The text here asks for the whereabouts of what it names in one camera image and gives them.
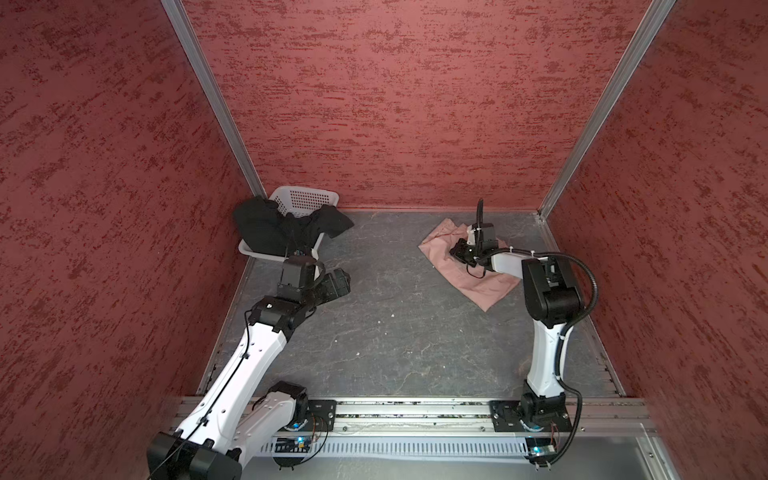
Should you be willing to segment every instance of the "white plastic basket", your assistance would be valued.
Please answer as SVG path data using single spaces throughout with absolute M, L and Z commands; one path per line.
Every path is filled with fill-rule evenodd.
M 306 217 L 313 211 L 322 207 L 323 205 L 333 205 L 334 207 L 339 203 L 339 194 L 328 190 L 320 190 L 318 188 L 307 187 L 293 187 L 283 186 L 278 187 L 272 192 L 270 200 L 277 202 L 277 210 L 283 215 L 291 213 L 296 218 Z M 312 248 L 312 256 L 317 258 L 317 249 L 320 248 L 320 242 L 323 241 L 324 233 L 321 233 L 317 237 L 315 247 Z M 245 240 L 240 241 L 240 245 L 237 249 L 243 255 L 249 255 L 251 257 L 260 258 L 263 260 L 274 260 L 276 262 L 282 262 L 284 257 L 278 257 L 277 255 L 267 255 L 266 253 L 258 253 L 252 251 Z

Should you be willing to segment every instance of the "pink cloth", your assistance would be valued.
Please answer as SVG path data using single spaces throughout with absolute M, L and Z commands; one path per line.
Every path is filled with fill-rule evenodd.
M 454 260 L 449 253 L 460 238 L 467 239 L 467 226 L 462 223 L 457 227 L 451 219 L 446 218 L 424 239 L 419 249 L 451 285 L 475 302 L 483 312 L 487 312 L 494 303 L 515 288 L 520 279 L 496 272 L 486 272 L 485 277 L 474 278 L 472 275 L 482 275 L 481 266 L 469 267 L 472 274 L 469 275 L 467 266 Z M 499 246 L 506 247 L 501 241 Z

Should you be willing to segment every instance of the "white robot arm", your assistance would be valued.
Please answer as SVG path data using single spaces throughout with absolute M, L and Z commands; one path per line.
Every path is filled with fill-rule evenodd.
M 283 262 L 276 296 L 257 303 L 235 353 L 208 393 L 173 435 L 158 433 L 147 449 L 153 480 L 236 480 L 262 445 L 280 429 L 308 421 L 306 389 L 278 382 L 241 418 L 266 369 L 295 329 L 322 304 L 349 293 L 349 275 L 325 273 L 312 257 Z
M 493 416 L 503 417 L 500 423 L 506 425 L 517 422 L 530 432 L 540 432 L 553 423 L 562 424 L 566 420 L 570 434 L 563 446 L 557 451 L 554 447 L 540 449 L 540 456 L 529 459 L 536 465 L 550 465 L 570 446 L 581 417 L 581 394 L 563 380 L 565 352 L 574 325 L 589 315 L 598 301 L 597 280 L 584 262 L 566 253 L 499 248 L 493 224 L 483 222 L 482 207 L 480 200 L 477 221 L 468 228 L 468 239 L 459 240 L 451 249 L 451 255 L 468 266 L 483 266 L 490 271 L 521 278 L 525 306 L 534 320 L 531 370 L 525 380 L 523 395 L 514 411 L 509 402 L 500 402 L 506 405 L 499 406 Z M 587 274 L 591 283 L 590 301 L 586 306 L 571 271 L 572 263 Z M 566 391 L 577 397 L 572 424 L 565 410 Z

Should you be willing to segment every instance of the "wire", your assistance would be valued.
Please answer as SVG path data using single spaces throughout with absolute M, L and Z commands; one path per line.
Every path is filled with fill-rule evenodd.
M 325 420 L 323 417 L 320 417 L 320 421 L 321 421 L 321 423 L 322 423 L 322 424 L 324 424 L 324 425 L 326 426 L 326 437 L 323 439 L 323 444 L 320 446 L 320 448 L 319 448 L 319 449 L 317 449 L 317 450 L 316 450 L 316 451 L 315 451 L 315 452 L 312 454 L 312 456 L 310 456 L 309 458 L 305 458 L 305 459 L 304 459 L 304 460 L 302 460 L 301 462 L 297 463 L 297 464 L 296 464 L 296 466 L 298 466 L 298 465 L 301 465 L 301 464 L 303 464 L 303 463 L 307 463 L 309 460 L 312 460 L 313 458 L 315 458 L 315 455 L 317 455 L 318 453 L 320 453 L 320 452 L 321 452 L 321 451 L 322 451 L 322 450 L 325 448 L 325 446 L 326 446 L 326 442 L 328 441 L 328 432 L 330 432 L 330 427 L 328 426 L 328 422 L 326 422 L 326 420 Z
M 472 273 L 469 272 L 469 265 L 467 264 L 466 266 L 467 266 L 467 273 L 469 273 L 469 276 L 473 276 L 474 278 L 485 278 L 485 268 L 482 269 L 482 276 L 476 276 L 476 275 L 472 275 Z
M 182 442 L 179 444 L 179 446 L 178 446 L 178 447 L 176 447 L 176 448 L 175 448 L 175 449 L 174 449 L 174 450 L 173 450 L 173 451 L 172 451 L 170 454 L 168 454 L 168 455 L 167 455 L 167 456 L 166 456 L 166 457 L 163 459 L 163 461 L 162 461 L 162 462 L 160 462 L 160 464 L 159 464 L 157 467 L 155 467 L 155 468 L 152 470 L 152 472 L 150 472 L 149 476 L 147 477 L 147 480 L 152 480 L 152 475 L 154 475 L 155 473 L 157 473 L 157 470 L 160 470 L 160 467 L 162 467 L 163 465 L 165 465 L 165 462 L 167 462 L 168 460 L 170 460 L 170 459 L 171 459 L 171 457 L 173 457 L 174 455 L 176 455 L 176 454 L 177 454 L 177 453 L 178 453 L 178 452 L 181 450 L 181 447 L 183 447 L 184 445 L 186 445 L 186 444 L 187 444 L 187 442 L 189 441 L 189 439 L 190 439 L 190 438 L 192 438 L 192 435 L 194 435 L 194 434 L 195 434 L 195 432 L 197 432 L 197 430 L 198 430 L 198 429 L 199 429 L 199 428 L 200 428 L 200 427 L 201 427 L 203 424 L 205 424 L 205 423 L 207 423 L 207 422 L 208 422 L 208 415 L 209 415 L 209 414 L 210 414 L 210 413 L 211 413 L 211 412 L 214 410 L 214 405 L 216 405 L 216 401 L 217 401 L 217 400 L 218 400 L 218 399 L 221 397 L 221 394 L 222 394 L 222 393 L 224 392 L 224 390 L 227 388 L 227 385 L 229 385 L 229 384 L 230 384 L 230 380 L 232 379 L 232 377 L 234 377 L 234 376 L 235 376 L 235 373 L 237 372 L 237 369 L 239 369 L 239 368 L 240 368 L 240 365 L 242 365 L 242 364 L 243 364 L 243 361 L 244 361 L 245 359 L 247 359 L 247 358 L 248 358 L 248 348 L 250 347 L 250 329 L 248 328 L 250 325 L 248 325 L 248 313 L 251 313 L 251 312 L 252 312 L 252 310 L 247 310 L 247 311 L 246 311 L 246 312 L 243 314 L 243 316 L 245 317 L 245 332 L 246 332 L 246 336 L 247 336 L 247 341 L 246 341 L 246 344 L 245 344 L 245 352 L 243 352 L 243 355 L 241 355 L 241 356 L 240 356 L 240 361 L 239 361 L 239 362 L 237 363 L 237 365 L 235 366 L 235 370 L 233 370 L 233 371 L 232 371 L 232 373 L 230 374 L 230 378 L 228 378 L 228 379 L 227 379 L 227 381 L 224 383 L 224 386 L 223 386 L 223 387 L 221 387 L 221 390 L 219 390 L 219 393 L 218 393 L 218 395 L 216 395 L 216 398 L 215 398 L 215 399 L 214 399 L 214 400 L 213 400 L 213 401 L 210 403 L 210 405 L 208 406 L 208 410 L 205 412 L 205 415 L 203 415 L 203 416 L 202 416 L 202 418 L 200 418 L 200 419 L 197 421 L 197 426 L 196 426 L 194 429 L 192 429 L 192 433 L 190 433 L 190 434 L 189 434 L 189 435 L 188 435 L 188 436 L 187 436 L 187 437 L 186 437 L 186 438 L 185 438 L 185 439 L 184 439 L 184 440 L 183 440 L 183 441 L 182 441 Z
M 513 249 L 509 249 L 506 251 L 511 251 L 513 253 L 520 253 L 524 252 L 524 250 L 520 250 L 519 252 L 513 251 Z M 589 300 L 589 304 L 579 313 L 577 313 L 572 319 L 568 320 L 565 323 L 565 326 L 563 327 L 563 330 L 560 331 L 560 338 L 558 339 L 558 346 L 555 350 L 554 354 L 554 377 L 558 380 L 558 384 L 565 390 L 566 392 L 570 392 L 576 396 L 576 416 L 574 417 L 573 426 L 571 428 L 571 431 L 568 433 L 568 437 L 565 439 L 565 444 L 563 444 L 562 449 L 558 449 L 557 454 L 554 456 L 554 458 L 548 462 L 537 462 L 538 465 L 552 465 L 556 461 L 560 460 L 560 458 L 565 455 L 566 451 L 568 450 L 568 447 L 571 446 L 571 443 L 574 440 L 574 437 L 576 435 L 576 431 L 578 430 L 578 424 L 581 420 L 581 409 L 584 406 L 584 398 L 581 396 L 581 392 L 573 388 L 572 386 L 568 385 L 565 381 L 562 379 L 562 372 L 560 370 L 560 363 L 561 363 L 561 357 L 563 354 L 563 348 L 565 345 L 565 339 L 568 338 L 568 334 L 570 333 L 571 329 L 582 321 L 584 318 L 587 317 L 590 313 L 592 313 L 592 310 L 594 310 L 595 305 L 598 303 L 598 297 L 599 297 L 599 290 L 598 290 L 598 281 L 594 276 L 594 273 L 592 273 L 591 270 L 589 270 L 589 267 L 586 263 L 582 262 L 578 258 L 568 255 L 567 253 L 562 252 L 526 252 L 527 255 L 531 255 L 532 257 L 555 257 L 555 258 L 563 258 L 566 259 L 572 263 L 576 263 L 583 271 L 587 274 L 587 277 L 589 277 L 589 281 L 591 284 L 591 298 Z

